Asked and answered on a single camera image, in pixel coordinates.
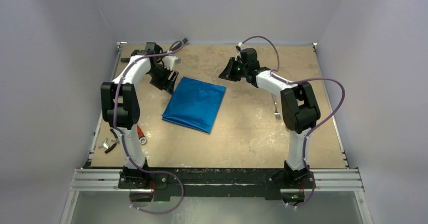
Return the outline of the blue cloth napkin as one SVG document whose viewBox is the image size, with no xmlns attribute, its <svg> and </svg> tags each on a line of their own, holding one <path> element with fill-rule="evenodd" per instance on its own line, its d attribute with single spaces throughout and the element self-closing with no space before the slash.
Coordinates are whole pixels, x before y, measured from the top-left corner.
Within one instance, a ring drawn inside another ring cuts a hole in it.
<svg viewBox="0 0 428 224">
<path fill-rule="evenodd" d="M 162 114 L 162 120 L 211 133 L 226 87 L 183 77 Z"/>
</svg>

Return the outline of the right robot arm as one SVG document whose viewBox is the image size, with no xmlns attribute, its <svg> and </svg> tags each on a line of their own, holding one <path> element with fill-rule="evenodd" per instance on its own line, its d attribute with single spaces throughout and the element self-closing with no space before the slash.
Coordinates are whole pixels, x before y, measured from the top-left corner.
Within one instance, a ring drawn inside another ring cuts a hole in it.
<svg viewBox="0 0 428 224">
<path fill-rule="evenodd" d="M 245 79 L 256 88 L 265 89 L 281 99 L 282 119 L 290 132 L 289 150 L 284 164 L 283 180 L 296 187 L 308 175 L 308 133 L 320 119 L 320 109 L 308 82 L 295 83 L 261 67 L 254 48 L 237 47 L 238 54 L 231 57 L 219 78 L 238 82 Z"/>
</svg>

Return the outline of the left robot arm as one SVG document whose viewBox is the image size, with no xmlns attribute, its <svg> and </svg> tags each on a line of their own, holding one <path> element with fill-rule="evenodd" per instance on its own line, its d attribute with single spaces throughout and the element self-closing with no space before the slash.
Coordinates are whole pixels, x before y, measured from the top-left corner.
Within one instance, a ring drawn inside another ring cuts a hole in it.
<svg viewBox="0 0 428 224">
<path fill-rule="evenodd" d="M 102 118 L 117 135 L 123 148 L 126 157 L 124 170 L 135 170 L 131 182 L 137 188 L 149 185 L 150 170 L 138 138 L 140 106 L 136 88 L 144 76 L 150 76 L 151 85 L 173 94 L 179 75 L 175 66 L 181 62 L 174 54 L 183 45 L 180 41 L 177 46 L 163 51 L 158 44 L 147 43 L 144 50 L 131 54 L 124 70 L 116 78 L 100 87 Z"/>
</svg>

